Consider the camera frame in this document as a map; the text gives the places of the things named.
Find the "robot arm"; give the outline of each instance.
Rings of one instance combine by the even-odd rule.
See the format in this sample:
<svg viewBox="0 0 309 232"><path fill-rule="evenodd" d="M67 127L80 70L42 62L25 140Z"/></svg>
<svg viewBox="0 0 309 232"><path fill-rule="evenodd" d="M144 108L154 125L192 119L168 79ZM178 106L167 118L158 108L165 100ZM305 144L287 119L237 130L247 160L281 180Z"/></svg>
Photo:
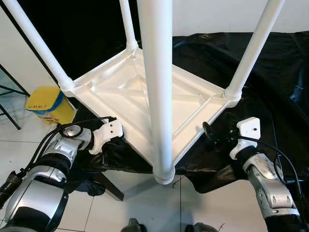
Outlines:
<svg viewBox="0 0 309 232"><path fill-rule="evenodd" d="M0 188L1 207L16 190L5 212L7 225L1 232L54 231L68 201L63 187L77 151L87 149L97 154L104 143L122 135L119 120L104 124L94 132L72 125L57 134L23 181L12 172Z"/></svg>
<svg viewBox="0 0 309 232"><path fill-rule="evenodd" d="M260 121L251 117L237 124L241 136L260 138ZM256 198L269 232L306 232L288 188L279 180L273 163L258 152L257 143L238 139L230 157L240 160L243 170L253 185Z"/></svg>

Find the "white tile floor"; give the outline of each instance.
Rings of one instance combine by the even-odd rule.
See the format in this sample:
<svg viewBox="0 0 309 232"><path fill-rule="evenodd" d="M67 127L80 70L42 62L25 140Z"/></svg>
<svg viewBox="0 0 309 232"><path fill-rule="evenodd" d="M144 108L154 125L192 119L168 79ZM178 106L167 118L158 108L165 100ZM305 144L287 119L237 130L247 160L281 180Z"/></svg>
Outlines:
<svg viewBox="0 0 309 232"><path fill-rule="evenodd" d="M24 167L38 142L50 130L33 114L25 111L25 97L13 94L0 97L22 130L0 116L0 182L11 170ZM182 178L174 187L162 186L149 174L107 171L106 176L125 194L123 202L108 192L90 197L73 192L56 232L119 232L128 220L137 218L149 232L183 232L186 224L204 222L220 232L266 232L255 193L248 181L237 181L207 194L197 193L192 183ZM0 211L0 227L4 210Z"/></svg>

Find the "yellow bucket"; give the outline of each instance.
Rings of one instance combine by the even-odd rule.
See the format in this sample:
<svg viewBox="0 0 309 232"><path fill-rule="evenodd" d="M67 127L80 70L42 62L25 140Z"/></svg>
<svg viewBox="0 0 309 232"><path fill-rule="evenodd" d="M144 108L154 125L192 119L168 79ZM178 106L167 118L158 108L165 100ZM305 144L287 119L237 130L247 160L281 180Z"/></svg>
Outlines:
<svg viewBox="0 0 309 232"><path fill-rule="evenodd" d="M26 109L47 124L66 124L74 118L74 109L58 87L37 88L29 97Z"/></svg>

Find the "white plastic stand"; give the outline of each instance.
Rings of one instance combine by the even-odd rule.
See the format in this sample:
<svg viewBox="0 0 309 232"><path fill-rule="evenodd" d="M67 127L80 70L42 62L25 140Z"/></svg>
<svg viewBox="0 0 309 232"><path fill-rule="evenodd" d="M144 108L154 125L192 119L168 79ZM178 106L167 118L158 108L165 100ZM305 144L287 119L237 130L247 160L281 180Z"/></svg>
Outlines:
<svg viewBox="0 0 309 232"><path fill-rule="evenodd" d="M171 0L138 0L143 50L134 38L128 0L120 0L127 48L72 81L16 0L3 0L67 96L97 116L115 116L125 139L154 168L161 184L174 166L227 107L234 107L284 0L268 0L237 71L224 90L171 64Z"/></svg>

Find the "white pole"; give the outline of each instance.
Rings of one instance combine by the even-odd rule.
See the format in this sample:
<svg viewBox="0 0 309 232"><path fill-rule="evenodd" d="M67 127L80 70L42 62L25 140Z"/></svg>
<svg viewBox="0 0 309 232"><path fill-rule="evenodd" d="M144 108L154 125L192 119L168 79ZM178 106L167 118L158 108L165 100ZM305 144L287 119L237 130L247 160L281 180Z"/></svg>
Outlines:
<svg viewBox="0 0 309 232"><path fill-rule="evenodd" d="M138 0L154 146L154 177L175 175L172 162L172 0Z"/></svg>
<svg viewBox="0 0 309 232"><path fill-rule="evenodd" d="M126 32L126 48L129 51L134 51L138 48L138 44L135 40L129 2L128 0L119 0L119 3Z"/></svg>
<svg viewBox="0 0 309 232"><path fill-rule="evenodd" d="M224 90L224 97L226 99L231 101L240 100L241 90L248 79L283 4L284 0L268 0L234 77L230 85Z"/></svg>
<svg viewBox="0 0 309 232"><path fill-rule="evenodd" d="M74 87L72 79L64 72L53 53L41 38L33 24L18 4L17 0L3 0L13 18L16 20L22 31L25 33L36 51L40 54L50 71L58 81L58 84L63 91L71 90Z"/></svg>

